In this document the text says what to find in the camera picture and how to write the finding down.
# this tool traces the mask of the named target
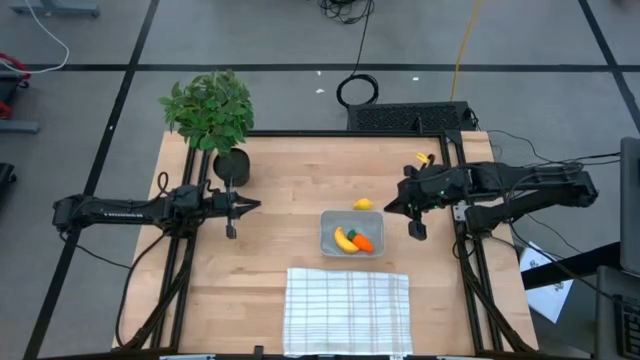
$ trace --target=white cable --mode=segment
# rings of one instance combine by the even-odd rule
[[[0,64],[4,65],[9,70],[15,71],[15,72],[17,72],[19,74],[43,74],[43,73],[46,73],[46,72],[49,72],[49,71],[54,71],[54,70],[58,70],[58,69],[62,68],[63,66],[65,66],[67,64],[67,60],[69,60],[69,54],[71,53],[69,51],[69,48],[62,41],[60,41],[60,39],[58,39],[49,30],[47,30],[47,28],[44,27],[44,25],[42,25],[40,20],[38,20],[38,17],[36,16],[36,13],[33,11],[33,8],[31,7],[31,3],[29,3],[29,0],[24,0],[24,3],[27,4],[27,7],[29,8],[29,11],[31,12],[31,16],[33,16],[33,19],[38,23],[38,25],[40,25],[42,30],[44,30],[44,32],[46,32],[49,36],[51,36],[51,38],[53,40],[55,40],[58,44],[62,45],[62,47],[64,48],[64,50],[67,53],[64,56],[64,60],[62,61],[62,63],[60,65],[54,66],[54,67],[48,68],[48,69],[38,70],[38,71],[24,71],[24,70],[16,69],[16,68],[10,66],[9,64],[5,63],[4,62],[5,59],[0,59]]]

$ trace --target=yellow cable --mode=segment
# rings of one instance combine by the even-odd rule
[[[473,14],[471,14],[471,19],[469,19],[469,24],[467,25],[467,31],[464,34],[464,39],[462,39],[462,44],[460,44],[460,52],[458,53],[458,60],[456,61],[456,70],[453,73],[453,85],[451,86],[451,97],[449,97],[449,101],[453,101],[453,97],[456,95],[456,86],[458,86],[458,69],[460,68],[460,61],[462,61],[462,57],[464,56],[464,50],[467,47],[467,41],[469,40],[469,36],[471,35],[471,29],[473,28],[473,24],[476,22],[476,17],[478,17],[478,11],[480,7],[484,4],[484,0],[475,0],[475,6],[473,8]]]

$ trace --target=small yellow object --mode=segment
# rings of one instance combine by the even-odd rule
[[[421,162],[427,164],[429,163],[429,158],[427,157],[427,155],[423,154],[423,153],[417,153],[416,157],[418,158],[418,160],[420,160]]]
[[[373,202],[367,198],[362,198],[353,204],[354,210],[372,210]]]
[[[336,232],[333,233],[333,237],[336,239],[336,244],[338,245],[338,247],[348,254],[357,253],[358,250],[360,250],[359,247],[357,247],[354,243],[349,241],[346,236],[344,236],[344,232],[342,232],[342,226],[338,226],[336,228]]]

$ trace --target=white towel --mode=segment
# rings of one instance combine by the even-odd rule
[[[284,355],[410,355],[409,277],[292,268]]]

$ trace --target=floor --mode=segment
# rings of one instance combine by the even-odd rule
[[[41,132],[0,135],[0,162],[15,164],[19,176],[0,213],[2,359],[22,357],[62,250],[50,225],[52,203],[96,181],[100,197],[146,197],[165,129],[157,98],[175,81],[231,67],[251,90],[257,128],[346,127],[334,89],[353,67],[363,22],[334,23],[315,1],[303,0],[98,3],[99,18],[42,18],[71,49],[70,65],[34,76],[19,94],[14,118],[38,121]],[[469,0],[377,0],[362,68],[377,69],[367,72],[380,83],[379,102],[446,101],[472,10]],[[585,14],[591,12],[590,23]],[[633,98],[640,96],[638,16],[636,0],[489,0],[463,61],[477,66],[463,68],[456,99],[469,102],[483,129],[525,136],[546,157],[616,151],[640,126]],[[64,56],[32,18],[11,12],[8,0],[0,0],[0,24],[1,52],[34,68]],[[141,28],[148,34],[139,37]],[[345,98],[363,101],[369,91],[352,84]],[[111,136],[108,152],[98,152]],[[491,138],[499,160],[535,161],[525,142],[499,133]],[[617,166],[589,172],[600,190],[594,206],[537,214],[580,250],[616,241],[619,233]],[[527,219],[517,228],[551,252],[572,254]],[[94,226],[83,231],[81,244],[127,263],[138,231]],[[107,351],[124,276],[77,253],[40,356]],[[549,325],[536,319],[543,350],[580,354]],[[589,324],[583,330],[592,331]]]

